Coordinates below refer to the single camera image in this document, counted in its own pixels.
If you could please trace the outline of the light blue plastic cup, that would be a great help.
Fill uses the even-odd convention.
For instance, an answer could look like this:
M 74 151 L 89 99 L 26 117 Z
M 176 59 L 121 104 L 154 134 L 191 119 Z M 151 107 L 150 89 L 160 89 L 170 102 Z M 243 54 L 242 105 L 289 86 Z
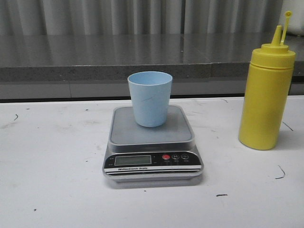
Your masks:
M 157 127 L 167 120 L 172 76 L 158 71 L 134 73 L 127 78 L 136 122 Z

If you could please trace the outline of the yellow squeeze bottle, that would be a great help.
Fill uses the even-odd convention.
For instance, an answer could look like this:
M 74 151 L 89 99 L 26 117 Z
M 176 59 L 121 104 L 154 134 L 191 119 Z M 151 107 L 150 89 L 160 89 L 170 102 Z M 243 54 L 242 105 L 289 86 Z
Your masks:
M 248 69 L 239 141 L 252 149 L 275 147 L 294 71 L 296 53 L 285 44 L 291 11 L 278 25 L 271 43 L 252 51 Z

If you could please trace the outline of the silver electronic kitchen scale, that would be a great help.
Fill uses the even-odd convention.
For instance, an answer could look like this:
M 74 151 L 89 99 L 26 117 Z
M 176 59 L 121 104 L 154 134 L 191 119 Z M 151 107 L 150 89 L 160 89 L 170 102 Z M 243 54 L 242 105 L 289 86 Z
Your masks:
M 180 106 L 169 106 L 167 121 L 153 128 L 137 124 L 130 106 L 114 110 L 103 163 L 108 179 L 189 180 L 203 168 L 194 132 Z

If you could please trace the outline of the grey stone counter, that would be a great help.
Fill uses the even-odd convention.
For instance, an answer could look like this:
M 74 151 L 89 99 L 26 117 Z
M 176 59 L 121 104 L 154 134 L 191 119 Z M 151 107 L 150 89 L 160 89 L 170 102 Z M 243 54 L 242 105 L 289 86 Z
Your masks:
M 242 96 L 253 49 L 266 33 L 37 35 L 0 38 L 0 98 L 127 99 L 127 78 L 173 76 L 173 98 Z

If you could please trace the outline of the white appliance on counter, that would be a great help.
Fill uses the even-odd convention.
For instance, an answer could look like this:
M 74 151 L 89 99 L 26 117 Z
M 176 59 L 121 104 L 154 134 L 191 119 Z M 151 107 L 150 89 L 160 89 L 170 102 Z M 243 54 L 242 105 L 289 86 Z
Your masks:
M 288 31 L 294 35 L 304 35 L 304 0 L 285 0 L 284 7 L 292 11 Z

